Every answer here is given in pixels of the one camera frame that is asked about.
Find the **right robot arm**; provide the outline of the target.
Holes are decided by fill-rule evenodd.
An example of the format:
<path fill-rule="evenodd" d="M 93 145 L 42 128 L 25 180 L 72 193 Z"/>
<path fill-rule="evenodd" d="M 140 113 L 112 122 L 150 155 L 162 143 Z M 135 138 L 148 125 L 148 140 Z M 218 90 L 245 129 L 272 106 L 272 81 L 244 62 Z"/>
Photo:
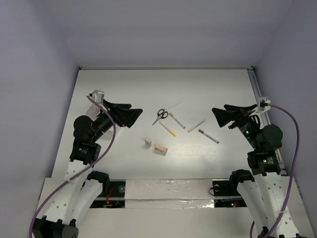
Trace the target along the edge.
<path fill-rule="evenodd" d="M 289 213 L 293 175 L 289 176 L 287 192 L 281 186 L 281 168 L 276 151 L 282 147 L 282 130 L 268 124 L 261 127 L 259 114 L 267 112 L 273 104 L 261 99 L 248 107 L 224 105 L 223 109 L 212 108 L 220 127 L 238 128 L 253 150 L 247 154 L 249 170 L 233 171 L 228 189 L 240 194 L 253 218 L 252 228 L 257 229 L 259 238 L 299 238 Z"/>

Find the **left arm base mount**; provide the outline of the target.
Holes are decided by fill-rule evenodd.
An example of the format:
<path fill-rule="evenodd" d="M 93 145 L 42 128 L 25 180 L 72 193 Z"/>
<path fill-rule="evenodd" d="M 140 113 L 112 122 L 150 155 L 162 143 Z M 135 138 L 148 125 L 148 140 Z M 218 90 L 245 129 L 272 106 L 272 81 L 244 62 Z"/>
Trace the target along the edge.
<path fill-rule="evenodd" d="M 124 208 L 126 180 L 111 180 L 109 174 L 92 171 L 87 180 L 96 180 L 102 184 L 102 192 L 95 198 L 90 208 Z"/>

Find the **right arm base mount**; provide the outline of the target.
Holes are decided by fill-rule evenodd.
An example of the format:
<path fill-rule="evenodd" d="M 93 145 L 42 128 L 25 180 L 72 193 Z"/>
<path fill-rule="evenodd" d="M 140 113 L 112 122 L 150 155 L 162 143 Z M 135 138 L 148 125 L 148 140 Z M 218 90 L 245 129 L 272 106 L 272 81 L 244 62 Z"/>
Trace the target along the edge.
<path fill-rule="evenodd" d="M 214 180 L 209 194 L 214 197 L 215 208 L 247 207 L 237 190 L 238 184 L 255 179 L 248 170 L 233 171 L 227 180 Z"/>

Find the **white pen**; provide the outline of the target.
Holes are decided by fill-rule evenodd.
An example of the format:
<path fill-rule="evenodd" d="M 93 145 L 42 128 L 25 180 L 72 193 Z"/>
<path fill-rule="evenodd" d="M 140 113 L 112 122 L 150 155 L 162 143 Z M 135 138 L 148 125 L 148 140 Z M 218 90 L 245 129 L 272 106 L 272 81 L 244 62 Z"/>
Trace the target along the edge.
<path fill-rule="evenodd" d="M 172 105 L 169 105 L 169 106 L 165 107 L 164 110 L 169 110 L 169 109 L 171 109 L 171 108 L 173 108 L 173 107 L 175 107 L 175 106 L 181 104 L 182 102 L 183 102 L 183 101 L 180 100 L 180 101 L 178 101 L 178 102 L 176 102 L 176 103 L 173 103 Z"/>

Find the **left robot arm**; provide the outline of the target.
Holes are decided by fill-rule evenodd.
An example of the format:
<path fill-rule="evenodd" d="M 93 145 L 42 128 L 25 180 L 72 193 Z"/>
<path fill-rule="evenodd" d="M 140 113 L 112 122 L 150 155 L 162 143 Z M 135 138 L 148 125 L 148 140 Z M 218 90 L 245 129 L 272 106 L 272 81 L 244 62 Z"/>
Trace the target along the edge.
<path fill-rule="evenodd" d="M 73 124 L 74 141 L 63 183 L 40 205 L 34 215 L 32 238 L 76 238 L 82 221 L 98 196 L 109 192 L 109 175 L 94 170 L 105 155 L 97 141 L 111 128 L 130 128 L 143 112 L 131 104 L 115 104 L 87 98 L 92 115 L 78 117 Z"/>

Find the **peach cap marker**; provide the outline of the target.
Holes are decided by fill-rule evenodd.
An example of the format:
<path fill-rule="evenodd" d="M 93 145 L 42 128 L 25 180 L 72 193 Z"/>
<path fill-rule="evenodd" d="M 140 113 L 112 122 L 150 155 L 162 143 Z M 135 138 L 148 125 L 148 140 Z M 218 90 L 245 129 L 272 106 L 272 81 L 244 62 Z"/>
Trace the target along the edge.
<path fill-rule="evenodd" d="M 173 113 L 169 113 L 169 115 L 172 117 L 172 119 L 183 129 L 186 128 L 186 126 L 184 126 L 176 117 Z"/>

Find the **pink eraser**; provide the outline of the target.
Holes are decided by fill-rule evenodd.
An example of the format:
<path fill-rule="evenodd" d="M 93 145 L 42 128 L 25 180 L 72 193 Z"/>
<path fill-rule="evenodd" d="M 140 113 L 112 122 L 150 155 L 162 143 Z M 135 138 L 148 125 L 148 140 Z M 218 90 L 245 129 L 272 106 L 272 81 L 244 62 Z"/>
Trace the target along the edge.
<path fill-rule="evenodd" d="M 168 148 L 163 146 L 163 145 L 160 145 L 160 144 L 156 144 L 155 145 L 155 151 L 161 155 L 166 155 L 167 152 L 168 152 Z"/>

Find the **black scissors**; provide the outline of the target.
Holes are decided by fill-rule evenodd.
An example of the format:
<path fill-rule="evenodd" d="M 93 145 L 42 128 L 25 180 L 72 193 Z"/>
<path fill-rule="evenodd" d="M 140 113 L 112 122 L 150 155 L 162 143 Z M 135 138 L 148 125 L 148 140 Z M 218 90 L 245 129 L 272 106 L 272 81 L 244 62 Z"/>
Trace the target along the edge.
<path fill-rule="evenodd" d="M 168 111 L 165 109 L 160 109 L 157 113 L 157 119 L 152 125 L 155 125 L 160 119 L 165 119 L 166 117 L 168 117 Z"/>

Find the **small beige eraser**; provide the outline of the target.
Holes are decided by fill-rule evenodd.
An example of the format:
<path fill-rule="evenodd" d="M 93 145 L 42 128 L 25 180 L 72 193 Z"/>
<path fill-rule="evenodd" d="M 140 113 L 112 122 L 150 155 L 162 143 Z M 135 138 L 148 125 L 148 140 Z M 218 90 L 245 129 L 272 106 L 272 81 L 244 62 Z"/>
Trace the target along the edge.
<path fill-rule="evenodd" d="M 147 137 L 147 138 L 145 139 L 145 145 L 148 146 L 148 147 L 151 147 L 151 146 L 152 146 L 152 140 Z"/>

